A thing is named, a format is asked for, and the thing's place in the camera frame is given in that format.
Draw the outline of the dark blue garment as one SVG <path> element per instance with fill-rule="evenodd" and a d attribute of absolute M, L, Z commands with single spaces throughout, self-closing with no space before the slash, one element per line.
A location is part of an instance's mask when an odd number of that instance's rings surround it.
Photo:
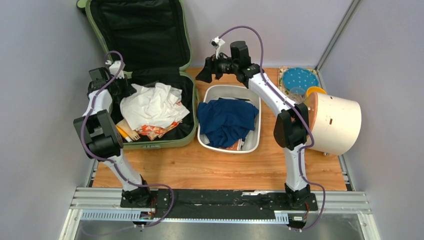
<path fill-rule="evenodd" d="M 197 107 L 200 134 L 208 138 L 213 148 L 226 149 L 245 140 L 254 131 L 259 109 L 241 99 L 219 98 L 201 102 Z"/>

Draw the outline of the floral orange print cloth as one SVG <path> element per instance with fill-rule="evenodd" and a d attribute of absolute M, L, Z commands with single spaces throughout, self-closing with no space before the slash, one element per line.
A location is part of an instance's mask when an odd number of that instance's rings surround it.
<path fill-rule="evenodd" d="M 162 138 L 166 133 L 176 128 L 182 120 L 173 121 L 167 127 L 153 126 L 153 125 L 143 125 L 137 128 L 135 131 L 141 136 L 147 136 L 151 141 L 156 138 Z"/>

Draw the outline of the green hard-shell suitcase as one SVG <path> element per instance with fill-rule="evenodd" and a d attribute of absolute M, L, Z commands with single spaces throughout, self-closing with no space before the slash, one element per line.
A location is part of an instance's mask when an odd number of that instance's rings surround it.
<path fill-rule="evenodd" d="M 198 126 L 199 98 L 194 78 L 186 72 L 192 61 L 183 3 L 180 0 L 79 0 L 83 12 L 110 60 L 123 59 L 129 84 L 153 87 L 160 82 L 182 91 L 189 110 L 164 136 L 125 141 L 126 150 L 177 148 L 188 145 Z"/>

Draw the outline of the orange bunny print cloth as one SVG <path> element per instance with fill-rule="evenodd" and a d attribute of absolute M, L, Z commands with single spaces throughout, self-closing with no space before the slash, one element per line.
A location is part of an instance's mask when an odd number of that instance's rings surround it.
<path fill-rule="evenodd" d="M 243 147 L 244 141 L 243 139 L 239 139 L 237 142 L 235 142 L 232 146 L 226 148 L 229 151 L 240 151 Z"/>

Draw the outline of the white plastic tub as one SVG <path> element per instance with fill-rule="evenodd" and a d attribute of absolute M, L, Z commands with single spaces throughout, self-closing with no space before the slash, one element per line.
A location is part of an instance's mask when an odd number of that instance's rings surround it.
<path fill-rule="evenodd" d="M 205 147 L 206 149 L 226 153 L 226 154 L 248 154 L 257 149 L 260 142 L 260 133 L 261 133 L 261 121 L 262 121 L 262 106 L 261 106 L 261 98 L 254 93 L 253 91 L 245 88 L 244 86 L 237 85 L 228 85 L 228 84 L 218 84 L 209 87 L 202 98 L 203 103 L 208 103 L 211 100 L 217 100 L 219 97 L 230 97 L 230 98 L 243 98 L 250 99 L 253 106 L 258 109 L 258 115 L 255 118 L 254 126 L 255 129 L 249 131 L 247 134 L 244 144 L 239 151 L 227 150 L 222 148 L 215 148 L 212 146 L 208 146 L 209 139 L 206 135 L 201 134 L 201 127 L 199 126 L 197 129 L 197 139 L 198 142 Z"/>

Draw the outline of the cream cylindrical container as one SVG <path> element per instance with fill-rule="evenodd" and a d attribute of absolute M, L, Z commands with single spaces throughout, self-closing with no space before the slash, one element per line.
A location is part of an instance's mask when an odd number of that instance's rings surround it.
<path fill-rule="evenodd" d="M 304 103 L 314 139 L 312 150 L 339 156 L 355 144 L 362 124 L 358 102 L 313 92 Z"/>

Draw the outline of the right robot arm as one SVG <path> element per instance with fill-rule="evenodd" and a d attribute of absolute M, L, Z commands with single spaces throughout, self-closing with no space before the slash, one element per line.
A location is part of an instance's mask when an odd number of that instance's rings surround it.
<path fill-rule="evenodd" d="M 230 44 L 230 56 L 221 52 L 224 40 L 216 37 L 210 44 L 215 53 L 205 59 L 204 68 L 196 80 L 211 83 L 224 74 L 235 75 L 247 89 L 257 94 L 276 117 L 273 137 L 282 147 L 286 164 L 285 203 L 293 210 L 305 204 L 311 193 L 305 177 L 305 146 L 309 135 L 308 107 L 297 104 L 282 93 L 264 73 L 263 68 L 253 63 L 245 41 Z"/>

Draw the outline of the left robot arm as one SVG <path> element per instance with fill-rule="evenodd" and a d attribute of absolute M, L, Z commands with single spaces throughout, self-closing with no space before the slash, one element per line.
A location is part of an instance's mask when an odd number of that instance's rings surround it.
<path fill-rule="evenodd" d="M 89 71 L 89 103 L 85 113 L 74 119 L 73 125 L 90 159 L 104 163 L 122 184 L 122 208 L 152 207 L 153 194 L 147 181 L 131 166 L 124 155 L 124 142 L 111 117 L 114 101 L 120 102 L 136 90 L 126 78 L 114 77 L 106 67 Z"/>

